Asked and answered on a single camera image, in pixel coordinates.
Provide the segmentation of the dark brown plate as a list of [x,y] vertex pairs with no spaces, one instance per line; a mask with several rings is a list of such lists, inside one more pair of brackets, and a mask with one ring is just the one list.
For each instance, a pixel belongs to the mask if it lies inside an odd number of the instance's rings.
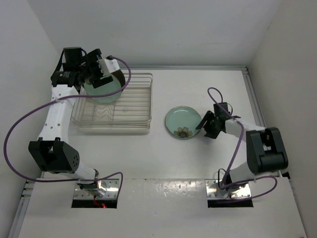
[[126,83],[125,76],[121,70],[117,70],[112,73],[112,75],[119,81],[121,87],[123,87]]

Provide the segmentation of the green floral plate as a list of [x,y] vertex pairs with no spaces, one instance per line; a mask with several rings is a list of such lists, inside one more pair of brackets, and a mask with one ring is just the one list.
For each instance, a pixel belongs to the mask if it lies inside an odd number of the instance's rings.
[[195,137],[200,129],[196,129],[202,121],[200,114],[188,106],[177,106],[165,116],[165,128],[173,137],[187,140]]
[[[112,92],[117,91],[118,89],[121,88],[121,84],[116,76],[112,75],[112,79],[113,79],[112,82],[105,84],[103,86],[100,86],[98,88],[94,88],[92,85],[84,83],[84,89],[86,91],[86,94],[90,96],[95,96],[95,95],[110,94]],[[93,99],[101,104],[110,104],[118,100],[121,94],[122,92],[120,91],[111,96],[98,97],[98,98],[94,97]]]

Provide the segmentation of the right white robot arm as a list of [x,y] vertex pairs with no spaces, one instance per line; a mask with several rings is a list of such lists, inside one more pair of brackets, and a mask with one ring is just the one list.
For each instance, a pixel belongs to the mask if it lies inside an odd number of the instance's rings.
[[255,180],[259,175],[288,168],[289,161],[280,130],[251,124],[228,111],[227,103],[213,105],[196,129],[204,129],[205,137],[216,139],[221,132],[238,138],[237,147],[246,143],[246,162],[232,169],[232,162],[218,182],[220,189],[230,189],[238,184]]

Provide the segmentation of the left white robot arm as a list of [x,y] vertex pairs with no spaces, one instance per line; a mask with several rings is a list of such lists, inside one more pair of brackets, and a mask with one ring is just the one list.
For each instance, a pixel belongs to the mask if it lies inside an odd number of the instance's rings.
[[77,179],[81,190],[95,198],[101,198],[106,190],[97,181],[97,170],[84,165],[79,152],[68,143],[68,129],[74,96],[82,85],[100,78],[102,73],[98,60],[101,51],[86,53],[80,47],[64,48],[55,71],[51,76],[52,105],[49,107],[45,125],[36,141],[31,141],[28,150],[41,171]]

